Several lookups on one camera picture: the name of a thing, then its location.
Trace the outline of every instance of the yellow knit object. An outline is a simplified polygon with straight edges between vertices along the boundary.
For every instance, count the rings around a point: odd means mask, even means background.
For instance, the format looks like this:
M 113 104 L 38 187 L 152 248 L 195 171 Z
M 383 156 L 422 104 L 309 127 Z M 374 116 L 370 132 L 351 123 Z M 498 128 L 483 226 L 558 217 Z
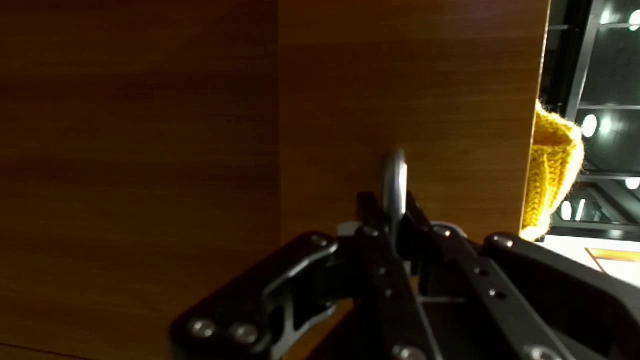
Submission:
M 538 103 L 521 238 L 536 241 L 550 230 L 552 214 L 576 183 L 583 163 L 581 128 Z

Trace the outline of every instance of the yellow cloth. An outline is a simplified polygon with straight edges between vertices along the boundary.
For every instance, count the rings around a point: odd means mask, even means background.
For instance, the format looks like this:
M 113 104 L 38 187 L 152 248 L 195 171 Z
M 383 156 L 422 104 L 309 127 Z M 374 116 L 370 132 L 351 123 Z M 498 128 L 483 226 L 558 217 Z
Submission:
M 538 103 L 521 238 L 536 241 L 550 230 L 552 214 L 576 183 L 583 163 L 581 128 Z

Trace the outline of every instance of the wooden cabinet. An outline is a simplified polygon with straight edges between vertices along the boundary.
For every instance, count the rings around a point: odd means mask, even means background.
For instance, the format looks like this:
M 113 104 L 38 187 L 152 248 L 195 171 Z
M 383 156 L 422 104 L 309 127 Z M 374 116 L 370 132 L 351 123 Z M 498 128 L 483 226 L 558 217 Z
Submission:
M 167 359 L 176 312 L 351 221 L 397 146 L 435 218 L 519 226 L 545 3 L 12 3 L 0 26 L 3 344 Z

